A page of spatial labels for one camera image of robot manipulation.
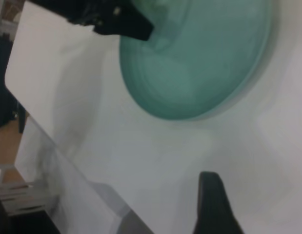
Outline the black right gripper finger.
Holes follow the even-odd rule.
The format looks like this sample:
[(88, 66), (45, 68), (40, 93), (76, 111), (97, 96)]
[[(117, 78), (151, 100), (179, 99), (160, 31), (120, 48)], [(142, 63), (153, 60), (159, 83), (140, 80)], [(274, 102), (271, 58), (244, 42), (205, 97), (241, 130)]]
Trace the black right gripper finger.
[(216, 172), (199, 176), (195, 234), (242, 234), (230, 206), (222, 179)]

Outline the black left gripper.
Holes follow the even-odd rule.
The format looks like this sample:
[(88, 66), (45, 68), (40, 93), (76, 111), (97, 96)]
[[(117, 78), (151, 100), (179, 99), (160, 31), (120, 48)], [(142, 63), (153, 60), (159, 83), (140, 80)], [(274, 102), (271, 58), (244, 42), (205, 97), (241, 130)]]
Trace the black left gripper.
[(32, 0), (31, 3), (72, 24), (95, 25), (100, 35), (149, 40), (154, 25), (130, 0)]

